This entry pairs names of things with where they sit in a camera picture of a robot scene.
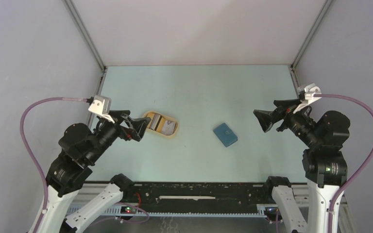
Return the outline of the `beige oval card tray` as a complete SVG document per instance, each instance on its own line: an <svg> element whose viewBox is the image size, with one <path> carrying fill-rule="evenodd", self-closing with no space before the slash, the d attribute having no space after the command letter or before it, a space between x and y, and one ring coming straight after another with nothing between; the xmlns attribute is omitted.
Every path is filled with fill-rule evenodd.
<svg viewBox="0 0 373 233"><path fill-rule="evenodd" d="M173 117L158 113L156 111L148 111L144 117L151 119L147 126L147 130L165 138L174 138L179 129L179 122Z"/></svg>

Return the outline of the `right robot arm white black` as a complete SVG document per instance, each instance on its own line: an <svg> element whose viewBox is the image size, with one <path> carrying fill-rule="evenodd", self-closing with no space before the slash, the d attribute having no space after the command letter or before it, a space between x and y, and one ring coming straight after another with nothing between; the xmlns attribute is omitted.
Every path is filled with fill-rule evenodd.
<svg viewBox="0 0 373 233"><path fill-rule="evenodd" d="M289 233L324 233L336 230L333 223L339 213L341 197L335 193L346 183L347 163L340 151L349 138L350 120L338 111L327 111L318 122L311 117L311 106L296 108L300 100L276 100L273 111L254 110L263 132L268 132L275 123L282 124L278 132L290 130L307 149L303 152L302 164L309 191L308 221L305 221L290 191L286 177L269 176L264 184L263 197L276 203Z"/></svg>

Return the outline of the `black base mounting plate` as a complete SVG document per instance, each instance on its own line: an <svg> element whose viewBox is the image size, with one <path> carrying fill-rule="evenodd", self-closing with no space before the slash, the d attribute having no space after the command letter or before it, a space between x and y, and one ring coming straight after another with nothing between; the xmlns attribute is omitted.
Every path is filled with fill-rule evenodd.
<svg viewBox="0 0 373 233"><path fill-rule="evenodd" d="M276 204L271 191L266 183L136 182L122 202L148 213L259 214Z"/></svg>

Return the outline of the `blue card holder wallet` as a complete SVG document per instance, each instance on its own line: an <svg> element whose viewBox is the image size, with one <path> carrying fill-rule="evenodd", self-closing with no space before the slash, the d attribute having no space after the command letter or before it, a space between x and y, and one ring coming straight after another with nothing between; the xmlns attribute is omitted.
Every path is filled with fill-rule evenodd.
<svg viewBox="0 0 373 233"><path fill-rule="evenodd" d="M226 123L222 123L215 127L213 133L226 148L238 141L237 135Z"/></svg>

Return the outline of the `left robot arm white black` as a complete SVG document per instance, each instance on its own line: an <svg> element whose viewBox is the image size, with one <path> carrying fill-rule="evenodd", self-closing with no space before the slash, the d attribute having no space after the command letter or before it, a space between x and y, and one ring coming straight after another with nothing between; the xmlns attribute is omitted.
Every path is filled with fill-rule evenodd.
<svg viewBox="0 0 373 233"><path fill-rule="evenodd" d="M129 202L135 194L134 182L115 175L106 188L84 207L68 215L67 211L91 175L91 167L118 138L140 141L151 119L132 119L129 110L111 111L112 119L101 118L94 131L85 124L70 125L58 144L61 152L46 175L47 197L30 228L32 233L82 233L107 208L117 202Z"/></svg>

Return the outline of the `aluminium frame rail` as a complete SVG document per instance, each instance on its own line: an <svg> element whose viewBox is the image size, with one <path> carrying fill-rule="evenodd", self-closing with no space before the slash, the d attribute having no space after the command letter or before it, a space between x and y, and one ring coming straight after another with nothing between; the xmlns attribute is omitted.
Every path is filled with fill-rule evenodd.
<svg viewBox="0 0 373 233"><path fill-rule="evenodd" d="M184 217L263 217L272 218L278 205L272 188L264 183L169 183L137 182L117 202L110 202L106 183L86 183L72 202L66 215L81 214L96 196L100 216L184 216Z"/></svg>

